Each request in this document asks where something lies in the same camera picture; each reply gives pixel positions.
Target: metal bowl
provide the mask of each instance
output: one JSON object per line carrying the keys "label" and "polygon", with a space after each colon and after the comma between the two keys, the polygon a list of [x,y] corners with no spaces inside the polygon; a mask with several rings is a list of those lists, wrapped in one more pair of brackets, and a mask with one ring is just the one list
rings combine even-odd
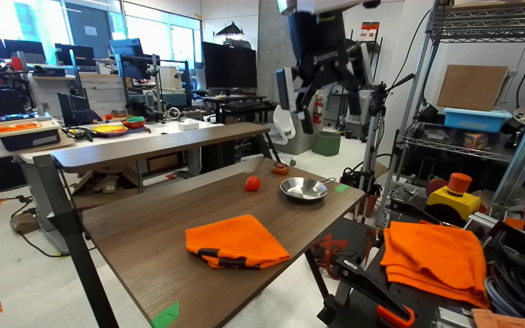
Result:
{"label": "metal bowl", "polygon": [[300,201],[320,201],[329,196],[329,188],[322,181],[305,177],[285,179],[280,190],[285,196]]}

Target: gray floor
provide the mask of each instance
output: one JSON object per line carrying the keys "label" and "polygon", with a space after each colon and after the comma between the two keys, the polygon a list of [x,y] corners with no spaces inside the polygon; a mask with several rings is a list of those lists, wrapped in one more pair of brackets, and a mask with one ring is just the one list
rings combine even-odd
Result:
{"label": "gray floor", "polygon": [[[307,152],[298,157],[285,155],[283,159],[298,161],[298,168],[301,170],[340,179],[347,166],[356,166],[363,159],[363,145],[343,139],[338,157],[322,157]],[[30,192],[28,188],[21,188],[0,194],[0,197],[13,196],[30,196]],[[0,327],[97,327],[72,259],[48,259],[12,232],[10,216],[19,206],[15,201],[0,205],[0,301],[4,309]],[[41,232],[33,232],[28,237],[44,250],[55,252]],[[94,250],[92,256],[121,327],[150,327],[99,252]],[[327,283],[332,290],[338,287],[338,283],[329,278]],[[322,321],[316,319],[322,307],[322,296],[309,265],[305,259],[298,259],[236,316],[229,327],[323,327]]]}

